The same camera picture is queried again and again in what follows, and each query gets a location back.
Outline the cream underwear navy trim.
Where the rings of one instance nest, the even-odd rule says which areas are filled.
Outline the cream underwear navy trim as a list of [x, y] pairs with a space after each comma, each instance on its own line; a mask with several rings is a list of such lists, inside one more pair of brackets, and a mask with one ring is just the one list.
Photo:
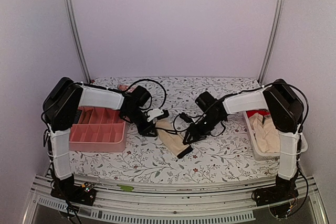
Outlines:
[[174, 131], [172, 124], [167, 120], [159, 120], [155, 124], [161, 142], [177, 157], [183, 158], [193, 151], [190, 145], [183, 144], [183, 138]]

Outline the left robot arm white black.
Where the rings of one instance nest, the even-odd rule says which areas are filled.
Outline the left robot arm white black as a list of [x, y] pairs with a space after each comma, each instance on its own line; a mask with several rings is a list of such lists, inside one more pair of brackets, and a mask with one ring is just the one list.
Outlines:
[[119, 90], [61, 78], [44, 101], [41, 114], [61, 195], [67, 200], [78, 195], [77, 186], [67, 180], [72, 176], [71, 151], [123, 152], [127, 123], [134, 124], [142, 136], [157, 136], [154, 121], [164, 112], [146, 108], [151, 99], [150, 92], [137, 83]]

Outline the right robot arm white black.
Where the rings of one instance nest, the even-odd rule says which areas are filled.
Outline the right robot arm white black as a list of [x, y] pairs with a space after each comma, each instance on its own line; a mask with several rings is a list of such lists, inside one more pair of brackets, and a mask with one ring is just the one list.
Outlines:
[[297, 96], [297, 89], [283, 79], [252, 90], [215, 98], [208, 91], [195, 100], [203, 112], [186, 129], [183, 144], [207, 138], [216, 125], [233, 114], [242, 113], [257, 161], [278, 159], [277, 185], [271, 190], [276, 201], [291, 194], [302, 152], [302, 128], [308, 106]]

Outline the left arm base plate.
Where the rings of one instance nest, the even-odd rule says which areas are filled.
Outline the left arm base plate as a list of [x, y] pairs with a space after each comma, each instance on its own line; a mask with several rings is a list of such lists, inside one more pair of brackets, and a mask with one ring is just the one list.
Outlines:
[[68, 200], [71, 203], [93, 206], [97, 191], [95, 189], [86, 190], [74, 183], [66, 184], [62, 180], [58, 184], [54, 184], [50, 194], [55, 198]]

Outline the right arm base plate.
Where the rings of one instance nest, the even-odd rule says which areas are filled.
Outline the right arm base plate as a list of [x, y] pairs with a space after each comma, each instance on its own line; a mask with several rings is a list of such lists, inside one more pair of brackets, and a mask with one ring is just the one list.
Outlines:
[[251, 198], [256, 203], [257, 206], [265, 206], [270, 204], [275, 204], [278, 202], [291, 200], [297, 198], [299, 193], [294, 186], [286, 190], [282, 186], [271, 186], [257, 188], [252, 192]]

